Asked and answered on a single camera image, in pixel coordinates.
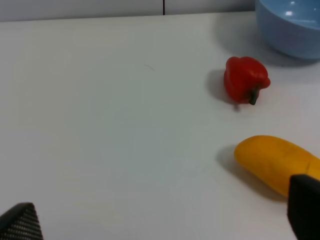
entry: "red bell pepper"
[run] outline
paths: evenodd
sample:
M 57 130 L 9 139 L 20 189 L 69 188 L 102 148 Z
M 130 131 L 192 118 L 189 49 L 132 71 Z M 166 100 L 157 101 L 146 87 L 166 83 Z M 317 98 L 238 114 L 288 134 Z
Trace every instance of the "red bell pepper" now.
M 226 62 L 224 87 L 229 97 L 239 104 L 255 105 L 260 90 L 270 83 L 265 66 L 251 57 L 233 56 Z

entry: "white wall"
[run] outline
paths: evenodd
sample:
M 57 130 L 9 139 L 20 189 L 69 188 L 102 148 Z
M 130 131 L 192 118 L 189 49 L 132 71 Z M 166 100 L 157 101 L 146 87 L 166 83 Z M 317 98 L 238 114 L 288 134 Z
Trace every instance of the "white wall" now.
M 163 0 L 0 0 L 0 21 L 162 14 Z
M 255 0 L 166 0 L 165 14 L 251 11 Z

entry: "plastic vegetable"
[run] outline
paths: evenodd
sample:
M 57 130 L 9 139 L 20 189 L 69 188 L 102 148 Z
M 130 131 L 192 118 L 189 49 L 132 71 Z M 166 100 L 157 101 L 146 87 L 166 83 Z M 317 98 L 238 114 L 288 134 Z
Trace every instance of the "plastic vegetable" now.
M 253 136 L 239 143 L 235 159 L 278 193 L 288 196 L 290 177 L 307 174 L 320 180 L 320 159 L 275 136 Z
M 239 104 L 255 105 L 261 89 L 270 86 L 267 69 L 254 58 L 230 57 L 224 72 L 224 87 Z

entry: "black object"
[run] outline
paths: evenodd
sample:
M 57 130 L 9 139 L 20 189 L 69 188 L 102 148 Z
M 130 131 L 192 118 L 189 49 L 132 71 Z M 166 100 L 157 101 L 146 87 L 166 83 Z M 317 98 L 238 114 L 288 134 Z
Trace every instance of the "black object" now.
M 304 174 L 291 177 L 288 218 L 298 240 L 320 240 L 320 181 Z
M 35 206 L 19 203 L 0 216 L 0 240 L 43 240 Z

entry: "bowl rim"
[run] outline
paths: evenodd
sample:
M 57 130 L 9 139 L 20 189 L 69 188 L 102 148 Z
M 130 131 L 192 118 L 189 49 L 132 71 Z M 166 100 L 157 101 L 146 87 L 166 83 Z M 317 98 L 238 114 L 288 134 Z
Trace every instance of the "bowl rim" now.
M 292 22 L 288 19 L 286 19 L 285 17 L 282 17 L 280 15 L 278 15 L 277 13 L 275 13 L 272 9 L 270 9 L 268 6 L 266 6 L 265 3 L 263 3 L 264 0 L 256 0 L 257 2 L 259 2 L 262 6 L 264 6 L 270 13 L 272 13 L 273 15 L 275 15 L 276 17 L 282 19 L 282 20 L 285 20 L 286 22 L 290 23 L 290 24 L 293 24 L 293 25 L 296 25 L 296 26 L 299 26 L 299 27 L 302 27 L 302 28 L 306 28 L 306 29 L 311 29 L 311 30 L 318 30 L 320 31 L 320 26 L 319 27 L 315 27 L 315 26 L 306 26 L 306 25 L 302 25 L 302 24 L 299 24 L 299 23 L 296 23 L 296 22 Z

